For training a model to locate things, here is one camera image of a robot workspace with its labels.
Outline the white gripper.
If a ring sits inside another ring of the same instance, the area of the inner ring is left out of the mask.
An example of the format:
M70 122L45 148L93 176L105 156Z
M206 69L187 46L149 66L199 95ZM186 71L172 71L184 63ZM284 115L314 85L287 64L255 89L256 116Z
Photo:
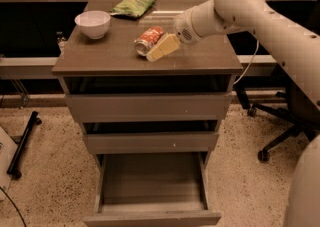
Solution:
M147 53L148 61L157 61L176 51L180 47L180 41L184 44L193 44L201 40L192 25L192 9L186 10L174 18L173 30L176 35L166 33Z

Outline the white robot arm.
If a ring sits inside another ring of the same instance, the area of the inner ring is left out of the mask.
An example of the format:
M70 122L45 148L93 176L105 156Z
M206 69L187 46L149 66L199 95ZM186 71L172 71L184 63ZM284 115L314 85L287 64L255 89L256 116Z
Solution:
M277 13L265 0L209 0L177 15L174 33L185 44L245 30L289 77L288 110L296 132L311 143L295 168L283 227L320 227L320 37Z

